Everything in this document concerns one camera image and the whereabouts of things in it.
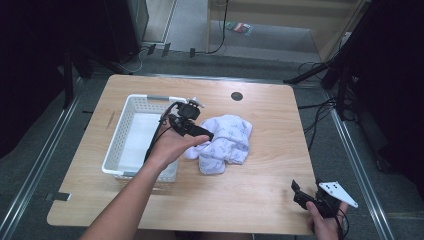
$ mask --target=wooden table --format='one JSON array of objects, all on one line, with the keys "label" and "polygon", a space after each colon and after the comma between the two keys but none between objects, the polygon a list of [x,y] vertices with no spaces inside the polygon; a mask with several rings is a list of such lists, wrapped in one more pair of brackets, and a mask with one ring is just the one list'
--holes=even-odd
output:
[{"label": "wooden table", "polygon": [[[243,99],[232,100],[233,92]],[[245,163],[221,175],[202,175],[196,160],[181,157],[176,182],[156,184],[140,228],[310,234],[308,213],[290,188],[295,179],[308,194],[316,191],[290,86],[120,75],[110,77],[60,188],[72,197],[54,202],[49,224],[89,226],[121,189],[101,166],[130,94],[196,96],[206,105],[197,124],[234,114],[253,125]]]}]

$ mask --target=human hand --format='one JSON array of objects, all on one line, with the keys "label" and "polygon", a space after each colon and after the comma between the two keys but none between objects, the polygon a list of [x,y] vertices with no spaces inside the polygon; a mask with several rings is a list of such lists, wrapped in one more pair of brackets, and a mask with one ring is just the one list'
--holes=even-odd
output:
[{"label": "human hand", "polygon": [[146,164],[155,164],[162,171],[189,147],[200,145],[208,140],[209,137],[206,135],[183,137],[174,131],[169,120],[165,121],[157,134],[156,143]]},{"label": "human hand", "polygon": [[[337,225],[337,222],[334,218],[324,219],[313,202],[307,202],[306,208],[308,209],[309,214],[311,214],[311,217],[307,222],[308,228],[314,232],[318,240],[339,239],[339,226]],[[347,203],[340,203],[339,209],[343,211],[343,213],[346,213],[347,208]],[[337,218],[339,219],[340,224],[342,224],[343,213],[337,214]]]}]

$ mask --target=forearm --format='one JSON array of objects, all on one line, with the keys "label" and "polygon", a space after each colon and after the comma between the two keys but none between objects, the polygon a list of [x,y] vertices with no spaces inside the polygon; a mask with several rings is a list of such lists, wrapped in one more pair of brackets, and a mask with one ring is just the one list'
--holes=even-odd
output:
[{"label": "forearm", "polygon": [[146,164],[94,220],[81,239],[133,239],[161,170]]}]

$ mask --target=human arm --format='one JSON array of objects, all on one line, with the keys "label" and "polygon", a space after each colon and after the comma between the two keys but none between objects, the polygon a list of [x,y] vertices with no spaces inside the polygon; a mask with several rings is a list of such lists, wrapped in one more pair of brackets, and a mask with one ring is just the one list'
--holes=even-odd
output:
[{"label": "human arm", "polygon": [[81,239],[133,239],[159,174],[187,148],[209,140],[208,136],[182,137],[161,127],[149,158],[140,171],[106,206]]},{"label": "human arm", "polygon": [[[315,204],[312,202],[306,203],[306,208],[309,211],[311,217],[308,219],[308,228],[311,229],[318,240],[338,240],[338,230],[339,226],[334,218],[323,218],[316,208]],[[342,211],[342,214],[346,213],[348,208],[347,203],[341,202],[339,209]],[[341,214],[337,214],[337,218],[341,223],[343,217]]]}]

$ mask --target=crumpled towel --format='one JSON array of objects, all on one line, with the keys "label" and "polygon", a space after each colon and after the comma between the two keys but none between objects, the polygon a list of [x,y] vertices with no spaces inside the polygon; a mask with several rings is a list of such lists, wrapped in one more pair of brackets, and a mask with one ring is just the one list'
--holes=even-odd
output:
[{"label": "crumpled towel", "polygon": [[191,147],[184,153],[188,159],[199,158],[199,169],[203,174],[221,174],[225,161],[243,164],[249,154],[249,136],[252,124],[235,115],[209,118],[201,127],[214,134],[212,142]]}]

